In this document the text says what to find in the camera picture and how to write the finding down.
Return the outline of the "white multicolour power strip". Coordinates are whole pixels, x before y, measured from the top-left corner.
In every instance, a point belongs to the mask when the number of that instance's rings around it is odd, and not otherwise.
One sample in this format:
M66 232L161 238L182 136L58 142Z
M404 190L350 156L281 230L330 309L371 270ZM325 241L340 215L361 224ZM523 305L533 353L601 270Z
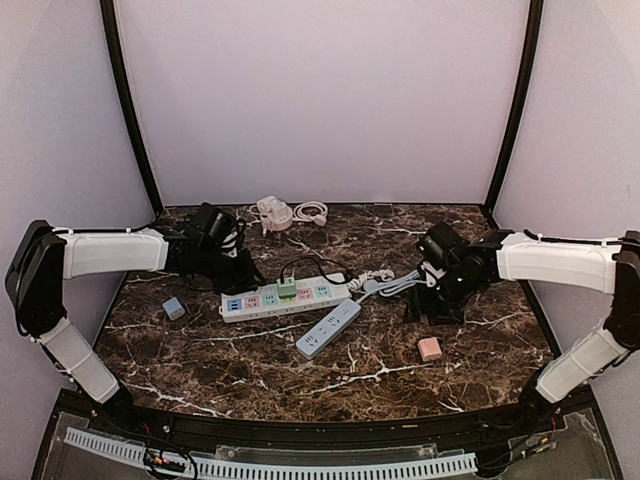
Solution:
M253 321L334 307L350 297L346 284L316 276L298 279L294 297L281 298L276 283L238 295L222 294L219 314L225 323Z

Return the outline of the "grey-blue charger cube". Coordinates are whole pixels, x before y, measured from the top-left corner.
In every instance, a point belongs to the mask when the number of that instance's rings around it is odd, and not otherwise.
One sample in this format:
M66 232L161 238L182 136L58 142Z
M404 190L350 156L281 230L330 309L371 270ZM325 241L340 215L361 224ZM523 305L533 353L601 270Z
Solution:
M162 304L162 308L171 321L177 320L185 314L184 307L176 297L166 300Z

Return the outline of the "salmon pink charger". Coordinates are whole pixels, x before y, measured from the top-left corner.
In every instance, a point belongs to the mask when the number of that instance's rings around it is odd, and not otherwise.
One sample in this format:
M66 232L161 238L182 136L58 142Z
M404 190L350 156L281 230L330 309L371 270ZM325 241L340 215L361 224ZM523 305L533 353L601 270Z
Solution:
M439 339L436 337L420 339L417 346L423 362L437 360L442 357L442 348Z

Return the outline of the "blue power strip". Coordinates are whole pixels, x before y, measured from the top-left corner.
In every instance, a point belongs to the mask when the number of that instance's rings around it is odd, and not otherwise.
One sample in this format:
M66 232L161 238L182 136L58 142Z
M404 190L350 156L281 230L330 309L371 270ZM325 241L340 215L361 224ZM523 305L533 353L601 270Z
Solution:
M361 305L358 302L345 299L296 342L297 351L306 359L313 359L340 335L360 312Z

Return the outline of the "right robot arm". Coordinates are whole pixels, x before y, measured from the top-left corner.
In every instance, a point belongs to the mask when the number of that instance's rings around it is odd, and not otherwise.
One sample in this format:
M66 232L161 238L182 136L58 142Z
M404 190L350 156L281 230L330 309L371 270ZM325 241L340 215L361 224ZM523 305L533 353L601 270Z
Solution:
M612 296L608 316L568 352L535 374L510 413L521 434L534 432L549 406L639 348L639 234L563 239L529 230L490 230L475 242L446 223L417 242L412 304L432 325L461 324L467 302L502 281L538 281L582 287Z

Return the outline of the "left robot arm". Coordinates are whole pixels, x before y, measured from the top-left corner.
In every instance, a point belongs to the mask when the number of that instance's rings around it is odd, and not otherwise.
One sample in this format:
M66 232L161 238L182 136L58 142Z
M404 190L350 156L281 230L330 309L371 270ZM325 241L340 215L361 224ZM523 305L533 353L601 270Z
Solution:
M32 222L8 268L5 289L17 330L38 343L94 402L120 436L141 427L130 394L72 324L63 305L63 283L80 276L126 272L169 272L210 280L219 294L254 290L264 283L249 250L244 226L179 231L163 226L120 230L54 228Z

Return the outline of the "pink white round socket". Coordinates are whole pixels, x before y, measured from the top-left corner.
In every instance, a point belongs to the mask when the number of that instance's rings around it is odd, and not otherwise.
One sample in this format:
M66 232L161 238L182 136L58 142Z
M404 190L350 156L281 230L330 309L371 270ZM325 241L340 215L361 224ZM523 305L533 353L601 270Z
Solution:
M267 196L256 203L263 234L281 232L293 223L293 209L275 196Z

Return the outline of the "green USB charger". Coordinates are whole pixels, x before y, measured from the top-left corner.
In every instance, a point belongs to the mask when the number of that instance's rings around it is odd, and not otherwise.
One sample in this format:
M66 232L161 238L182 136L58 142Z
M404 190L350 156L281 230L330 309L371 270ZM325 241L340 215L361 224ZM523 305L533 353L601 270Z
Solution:
M279 278L276 282L277 296L280 302L294 301L297 297L297 284L294 277Z

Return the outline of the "black front rail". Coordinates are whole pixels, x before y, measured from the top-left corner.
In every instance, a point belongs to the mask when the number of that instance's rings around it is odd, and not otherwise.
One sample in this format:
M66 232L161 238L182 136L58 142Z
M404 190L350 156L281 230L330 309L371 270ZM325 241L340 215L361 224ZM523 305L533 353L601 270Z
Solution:
M434 443L446 447L501 446L523 435L510 429L514 404L409 420L374 422L287 423L214 418L133 405L129 413L145 423L151 436L193 450L212 451L220 445L292 447L400 447Z

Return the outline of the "right black frame post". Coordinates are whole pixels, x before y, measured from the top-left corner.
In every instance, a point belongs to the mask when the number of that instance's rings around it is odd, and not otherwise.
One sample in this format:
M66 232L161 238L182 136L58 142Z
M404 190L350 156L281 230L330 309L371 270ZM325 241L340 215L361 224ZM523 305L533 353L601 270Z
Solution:
M543 0L531 0L529 2L521 58L509 115L495 168L483 203L483 211L487 218L493 217L515 148L533 72L543 10Z

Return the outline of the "black frame post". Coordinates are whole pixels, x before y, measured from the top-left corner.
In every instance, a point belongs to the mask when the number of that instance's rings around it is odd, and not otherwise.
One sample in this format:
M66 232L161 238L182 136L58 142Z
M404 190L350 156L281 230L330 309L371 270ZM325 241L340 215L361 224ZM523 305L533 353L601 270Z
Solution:
M164 210L164 205L152 171L134 105L118 27L116 2L113 0L100 0L99 5L112 76L129 142L147 200L153 214L158 216Z
M521 58L509 115L495 168L483 203L483 211L487 218L493 217L515 148L533 72L543 10L543 0L531 0L529 2Z

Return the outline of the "left black frame post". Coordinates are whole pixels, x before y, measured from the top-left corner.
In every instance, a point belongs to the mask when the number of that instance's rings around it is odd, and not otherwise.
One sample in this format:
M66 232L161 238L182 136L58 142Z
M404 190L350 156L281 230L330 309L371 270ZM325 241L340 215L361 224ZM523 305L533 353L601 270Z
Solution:
M100 0L99 5L112 76L129 142L147 200L153 214L158 216L164 210L164 205L152 171L134 105L118 27L116 2L113 0Z

